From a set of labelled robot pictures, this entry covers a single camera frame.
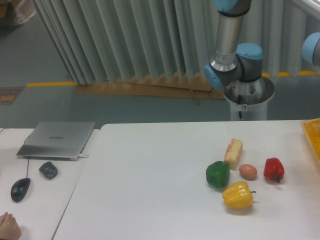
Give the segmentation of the person's hand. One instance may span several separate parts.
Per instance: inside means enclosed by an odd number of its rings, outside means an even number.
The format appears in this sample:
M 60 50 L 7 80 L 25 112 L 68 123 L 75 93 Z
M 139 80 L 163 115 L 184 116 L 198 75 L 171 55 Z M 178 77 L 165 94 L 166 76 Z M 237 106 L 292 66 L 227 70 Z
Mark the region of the person's hand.
M 16 218 L 8 212 L 0 216 L 0 239 L 1 240 L 18 240 L 22 235 Z

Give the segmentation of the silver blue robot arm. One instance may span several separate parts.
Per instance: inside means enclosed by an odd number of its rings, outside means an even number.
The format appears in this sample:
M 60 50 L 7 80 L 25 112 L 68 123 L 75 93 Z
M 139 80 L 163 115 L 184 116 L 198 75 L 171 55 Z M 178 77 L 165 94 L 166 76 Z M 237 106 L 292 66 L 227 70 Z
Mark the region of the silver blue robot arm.
M 320 65 L 318 0 L 214 0 L 219 13 L 215 53 L 204 74 L 216 89 L 262 72 L 297 74 L 302 60 Z

